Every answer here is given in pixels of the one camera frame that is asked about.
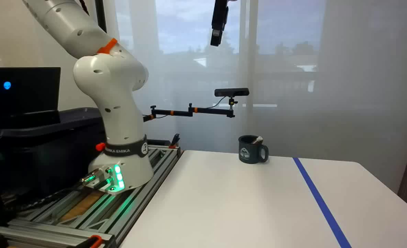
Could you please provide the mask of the black monitor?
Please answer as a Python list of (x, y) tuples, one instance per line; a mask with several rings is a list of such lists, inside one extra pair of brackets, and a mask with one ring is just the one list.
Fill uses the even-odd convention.
[(57, 124), (60, 67), (0, 68), (0, 129)]

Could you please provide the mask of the black storage bin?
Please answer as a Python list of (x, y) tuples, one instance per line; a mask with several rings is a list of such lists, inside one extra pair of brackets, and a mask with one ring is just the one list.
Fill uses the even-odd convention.
[(97, 108), (60, 111), (57, 120), (40, 114), (32, 122), (0, 127), (0, 199), (25, 190), (41, 199), (73, 186), (88, 172), (105, 140)]

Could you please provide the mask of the blue tape strip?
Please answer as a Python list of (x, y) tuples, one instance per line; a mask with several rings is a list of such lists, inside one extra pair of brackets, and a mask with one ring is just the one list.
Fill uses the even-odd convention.
[(344, 232), (342, 231), (340, 225), (334, 218), (334, 215), (331, 213), (329, 207), (327, 206), (326, 202), (324, 201), (323, 197), (321, 196), (320, 192), (318, 191), (317, 187), (315, 186), (313, 180), (311, 179), (309, 173), (305, 169), (304, 165), (301, 163), (301, 160), (298, 157), (293, 157), (293, 161), (295, 162), (301, 176), (303, 177), (307, 187), (310, 190), (310, 193), (315, 199), (323, 217), (325, 218), (331, 232), (333, 233), (337, 243), (339, 244), (340, 248), (352, 248), (350, 242), (348, 241), (347, 237), (345, 236)]

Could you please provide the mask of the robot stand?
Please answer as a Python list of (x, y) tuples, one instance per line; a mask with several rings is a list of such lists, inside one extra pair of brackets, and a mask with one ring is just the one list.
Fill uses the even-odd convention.
[(145, 185), (111, 195), (78, 186), (56, 200), (16, 213), (0, 225), (0, 248), (119, 248), (181, 157), (179, 147), (149, 146), (153, 177)]

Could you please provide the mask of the window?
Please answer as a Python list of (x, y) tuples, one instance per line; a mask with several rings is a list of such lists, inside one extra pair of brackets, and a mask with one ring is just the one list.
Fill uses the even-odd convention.
[(210, 45), (215, 0), (113, 0), (121, 42), (148, 67), (144, 105), (211, 105), (213, 90), (253, 89), (253, 76), (310, 72), (326, 0), (234, 0), (219, 46)]

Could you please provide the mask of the white sheer curtain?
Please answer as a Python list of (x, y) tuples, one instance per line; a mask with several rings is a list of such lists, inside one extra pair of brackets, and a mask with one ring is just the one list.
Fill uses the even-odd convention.
[[(111, 1), (107, 30), (123, 44)], [(183, 149), (232, 153), (241, 135), (262, 136), (271, 155), (358, 162), (398, 192), (407, 163), (407, 0), (326, 0), (312, 71), (253, 79), (249, 96), (236, 97), (234, 118), (164, 117), (144, 124), (147, 136), (179, 133)], [(149, 80), (135, 93), (145, 114), (155, 104), (138, 97)]]

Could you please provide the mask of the black pole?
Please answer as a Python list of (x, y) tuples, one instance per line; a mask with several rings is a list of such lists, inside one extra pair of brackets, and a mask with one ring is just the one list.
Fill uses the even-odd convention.
[(97, 23), (99, 27), (107, 33), (107, 26), (106, 26), (106, 16), (105, 16), (105, 8), (103, 0), (94, 0), (95, 2), (95, 11), (97, 16)]

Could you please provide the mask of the dark blue mug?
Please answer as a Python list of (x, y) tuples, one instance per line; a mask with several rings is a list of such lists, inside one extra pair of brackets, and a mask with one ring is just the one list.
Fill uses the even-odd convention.
[(268, 161), (269, 150), (263, 143), (254, 145), (255, 135), (243, 135), (238, 138), (238, 158), (247, 164), (264, 163)]

